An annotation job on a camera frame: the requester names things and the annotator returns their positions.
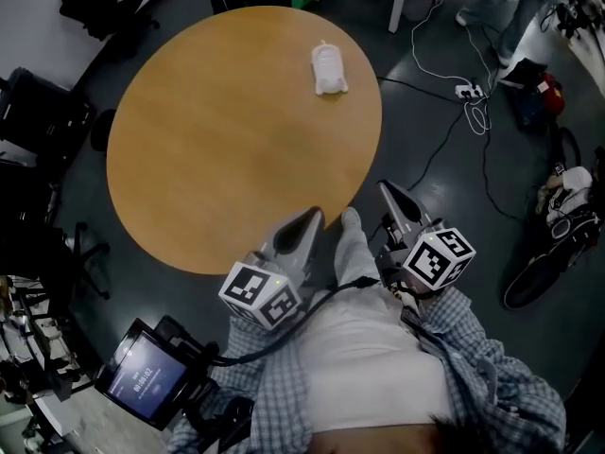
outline plaid shirt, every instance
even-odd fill
[[[493,450],[504,453],[560,452],[565,410],[559,395],[515,358],[500,341],[488,340],[471,311],[471,300],[448,288],[420,312],[404,308],[402,320],[417,332],[427,353],[441,360],[455,416],[486,430]],[[280,332],[232,318],[226,357],[240,357],[271,344]],[[254,400],[251,435],[230,453],[304,453],[312,427],[306,414],[306,379],[295,341],[254,363],[215,368],[220,390],[204,415],[223,412],[237,396]],[[198,433],[182,419],[168,452],[197,453]]]

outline screen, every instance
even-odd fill
[[[150,419],[186,367],[142,333],[120,363],[108,394]]]

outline table top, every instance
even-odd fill
[[[322,40],[340,48],[347,94],[315,95]],[[113,205],[157,259],[224,274],[308,207],[337,218],[381,120],[372,67],[340,28],[281,7],[221,13],[165,44],[124,94],[107,154]]]

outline white t-shirt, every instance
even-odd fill
[[[313,432],[452,418],[441,361],[401,322],[401,301],[379,286],[341,294],[299,336]]]
[[[562,174],[563,186],[560,186],[548,200],[546,222],[551,225],[557,218],[570,214],[588,203],[593,177],[583,166],[565,170]]]

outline white cube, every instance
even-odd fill
[[[241,262],[232,267],[218,296],[237,316],[269,330],[302,303],[286,276]]]
[[[436,290],[456,281],[475,254],[458,229],[443,229],[421,235],[404,268]]]

